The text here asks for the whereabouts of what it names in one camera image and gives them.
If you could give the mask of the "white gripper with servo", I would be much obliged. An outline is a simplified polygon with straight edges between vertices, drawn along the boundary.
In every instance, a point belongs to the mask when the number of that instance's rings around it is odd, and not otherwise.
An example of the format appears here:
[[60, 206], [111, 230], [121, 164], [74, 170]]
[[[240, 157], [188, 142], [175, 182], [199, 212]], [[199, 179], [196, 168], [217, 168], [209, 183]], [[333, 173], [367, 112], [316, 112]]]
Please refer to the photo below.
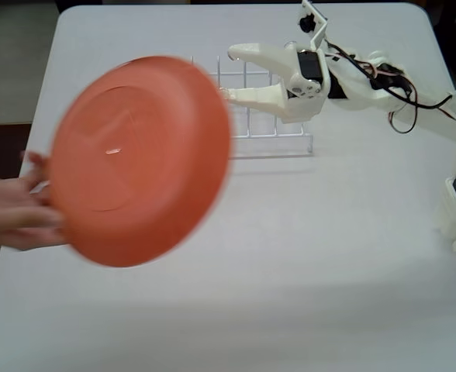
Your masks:
[[306, 122], [321, 112], [331, 88], [322, 50], [296, 49], [294, 44], [283, 48], [243, 43], [230, 46], [227, 54], [231, 60], [256, 64], [282, 77], [282, 85], [221, 88], [228, 102], [280, 116], [283, 123]]

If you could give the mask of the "person's hand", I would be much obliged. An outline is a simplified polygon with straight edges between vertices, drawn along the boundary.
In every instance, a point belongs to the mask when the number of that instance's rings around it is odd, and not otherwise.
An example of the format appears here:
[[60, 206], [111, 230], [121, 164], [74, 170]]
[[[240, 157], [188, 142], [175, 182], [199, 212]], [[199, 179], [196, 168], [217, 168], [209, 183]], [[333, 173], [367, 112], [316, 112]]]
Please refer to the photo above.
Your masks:
[[63, 218], [50, 205], [49, 158], [32, 151], [23, 156], [31, 170], [0, 179], [0, 246], [27, 251], [64, 245]]

